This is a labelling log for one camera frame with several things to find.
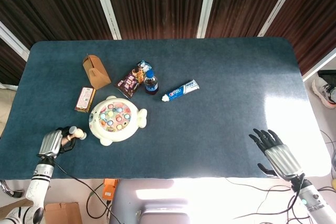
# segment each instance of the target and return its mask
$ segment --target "silver robotic hand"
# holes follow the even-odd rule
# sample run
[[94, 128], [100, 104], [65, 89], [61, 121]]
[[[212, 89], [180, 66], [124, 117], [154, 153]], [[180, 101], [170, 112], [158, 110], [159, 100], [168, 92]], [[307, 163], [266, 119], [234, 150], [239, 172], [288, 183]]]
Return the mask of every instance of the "silver robotic hand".
[[317, 224], [336, 224], [336, 213], [323, 199], [314, 185], [304, 179], [303, 170], [287, 145], [283, 144], [277, 134], [271, 130], [259, 131], [253, 129], [258, 137], [249, 137], [270, 161], [274, 170], [266, 169], [262, 164], [258, 167], [268, 176], [280, 177], [292, 183], [292, 190], [298, 193], [301, 202], [307, 208], [309, 215]]
[[43, 138], [38, 157], [40, 161], [34, 170], [27, 189], [26, 198], [33, 202], [31, 207], [14, 208], [0, 224], [40, 224], [44, 214], [44, 200], [54, 172], [55, 158], [70, 151], [76, 139], [83, 140], [86, 133], [73, 127], [58, 128]]

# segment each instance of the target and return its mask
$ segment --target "bottle label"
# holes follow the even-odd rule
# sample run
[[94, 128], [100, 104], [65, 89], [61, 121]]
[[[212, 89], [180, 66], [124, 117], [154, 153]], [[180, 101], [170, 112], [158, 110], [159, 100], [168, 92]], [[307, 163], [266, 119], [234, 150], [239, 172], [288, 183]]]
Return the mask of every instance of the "bottle label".
[[158, 88], [158, 85], [155, 86], [145, 86], [148, 91], [155, 91]]

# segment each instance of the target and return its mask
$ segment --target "white toy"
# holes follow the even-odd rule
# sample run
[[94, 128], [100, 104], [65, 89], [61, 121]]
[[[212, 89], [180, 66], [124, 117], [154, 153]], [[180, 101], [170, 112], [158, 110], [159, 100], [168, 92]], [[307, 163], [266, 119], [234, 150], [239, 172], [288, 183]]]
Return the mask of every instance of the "white toy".
[[91, 111], [89, 126], [104, 146], [128, 139], [137, 129], [147, 124], [147, 110], [138, 108], [129, 100], [107, 97]]

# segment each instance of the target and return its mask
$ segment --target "dark blue tablecloth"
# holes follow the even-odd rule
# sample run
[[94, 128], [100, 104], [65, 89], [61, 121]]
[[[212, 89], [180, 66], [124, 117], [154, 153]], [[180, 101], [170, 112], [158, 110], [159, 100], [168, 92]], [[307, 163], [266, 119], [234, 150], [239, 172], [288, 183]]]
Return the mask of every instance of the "dark blue tablecloth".
[[[123, 97], [113, 84], [142, 59], [159, 79], [155, 96], [141, 86], [131, 100], [148, 110], [147, 127], [109, 147], [90, 134], [89, 114], [74, 110], [90, 84], [82, 66], [87, 54], [100, 57], [112, 80], [91, 108], [109, 95]], [[166, 90], [192, 79], [199, 90], [161, 101]], [[89, 133], [57, 158], [79, 178], [263, 177], [256, 164], [266, 159], [248, 134], [267, 128], [269, 94], [308, 99], [282, 38], [38, 42], [0, 140], [0, 179], [31, 178], [44, 135], [67, 125]], [[66, 176], [55, 169], [54, 177]]]

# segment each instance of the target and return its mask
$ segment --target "blue bottle cap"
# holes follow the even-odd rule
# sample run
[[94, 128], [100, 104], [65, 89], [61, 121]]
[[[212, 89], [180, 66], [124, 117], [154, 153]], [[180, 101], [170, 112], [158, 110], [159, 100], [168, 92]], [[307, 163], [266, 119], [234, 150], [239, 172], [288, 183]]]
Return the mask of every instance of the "blue bottle cap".
[[154, 77], [154, 71], [151, 69], [151, 70], [148, 70], [146, 72], [146, 77], [147, 78], [153, 78]]

